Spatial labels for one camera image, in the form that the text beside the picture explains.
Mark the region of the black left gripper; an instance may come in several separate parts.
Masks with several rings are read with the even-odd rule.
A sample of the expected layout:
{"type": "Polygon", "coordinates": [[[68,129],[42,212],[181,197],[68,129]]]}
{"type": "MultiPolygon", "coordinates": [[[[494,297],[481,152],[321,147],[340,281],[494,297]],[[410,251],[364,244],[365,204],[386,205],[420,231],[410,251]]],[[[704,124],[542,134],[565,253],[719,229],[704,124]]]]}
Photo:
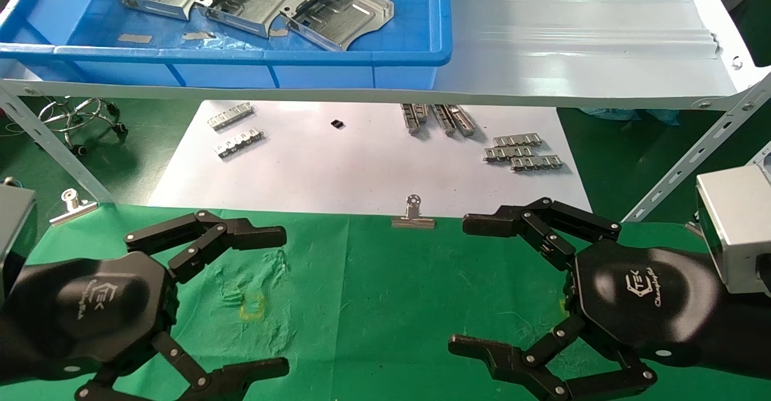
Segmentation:
{"type": "Polygon", "coordinates": [[[169,332],[185,284],[229,249],[287,243],[283,226],[197,211],[130,232],[121,258],[75,258],[21,269],[5,298],[5,382],[66,380],[96,373],[76,400],[146,400],[119,392],[119,376],[162,354],[189,387],[179,400],[242,400],[259,380],[287,376],[284,357],[206,373],[169,332]],[[168,271],[150,255],[185,245],[168,271]]]}

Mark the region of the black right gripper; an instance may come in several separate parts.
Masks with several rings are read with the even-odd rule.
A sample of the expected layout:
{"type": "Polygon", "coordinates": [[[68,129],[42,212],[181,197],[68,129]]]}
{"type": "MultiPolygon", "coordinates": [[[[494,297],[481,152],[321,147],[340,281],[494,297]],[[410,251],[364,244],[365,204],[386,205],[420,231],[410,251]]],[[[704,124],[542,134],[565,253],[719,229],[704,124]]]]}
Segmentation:
{"type": "Polygon", "coordinates": [[[642,359],[665,365],[716,365],[725,355],[722,286],[707,253],[617,244],[620,225],[559,201],[502,205],[466,214],[463,233],[522,237],[557,270],[572,270],[576,310],[528,349],[454,334],[453,355],[482,361],[494,380],[521,385],[537,400],[616,400],[658,381],[642,359]],[[589,243],[580,251],[559,231],[589,243]],[[548,363],[583,338],[619,370],[562,380],[548,363]]]}

